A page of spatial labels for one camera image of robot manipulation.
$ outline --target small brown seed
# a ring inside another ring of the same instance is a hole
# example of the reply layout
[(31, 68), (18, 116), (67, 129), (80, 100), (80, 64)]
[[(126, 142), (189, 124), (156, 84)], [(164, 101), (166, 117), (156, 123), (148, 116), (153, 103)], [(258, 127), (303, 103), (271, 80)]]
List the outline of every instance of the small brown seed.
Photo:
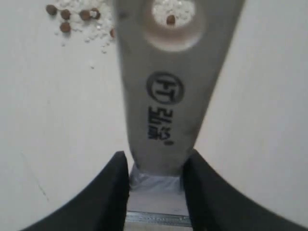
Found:
[(68, 22), (61, 23), (61, 25), (60, 25), (60, 30), (61, 30), (63, 33), (68, 33), (68, 32), (71, 31), (71, 25), (70, 25)]
[(97, 8), (92, 8), (91, 11), (96, 12), (96, 17), (94, 19), (99, 19), (101, 17), (101, 13)]
[(175, 16), (174, 16), (173, 14), (172, 14), (172, 15), (169, 15), (169, 16), (167, 17), (166, 23), (167, 23), (167, 25), (169, 25), (169, 26), (174, 26), (174, 24), (175, 24)]
[(61, 11), (61, 17), (64, 19), (64, 20), (69, 20), (69, 18), (71, 17), (71, 13), (68, 9), (65, 9), (65, 10), (62, 10)]
[(58, 9), (54, 5), (47, 5), (46, 11), (49, 15), (55, 16), (58, 12)]
[(80, 11), (79, 16), (83, 21), (88, 21), (91, 19), (90, 11), (87, 10)]
[(114, 29), (114, 28), (112, 28), (112, 29), (110, 30), (110, 36), (111, 36), (112, 38), (115, 38), (115, 29)]

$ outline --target white surface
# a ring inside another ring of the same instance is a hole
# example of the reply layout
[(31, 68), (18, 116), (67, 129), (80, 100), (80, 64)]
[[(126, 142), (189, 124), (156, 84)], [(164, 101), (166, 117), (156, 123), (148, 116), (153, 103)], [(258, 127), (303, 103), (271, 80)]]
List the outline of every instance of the white surface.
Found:
[[(0, 15), (1, 231), (63, 205), (115, 151), (130, 158), (115, 48), (102, 55), (77, 35), (61, 47), (47, 3), (6, 1)], [(306, 226), (307, 9), (246, 2), (196, 146), (237, 189)]]
[(229, 183), (308, 227), (308, 1), (246, 2), (196, 148)]

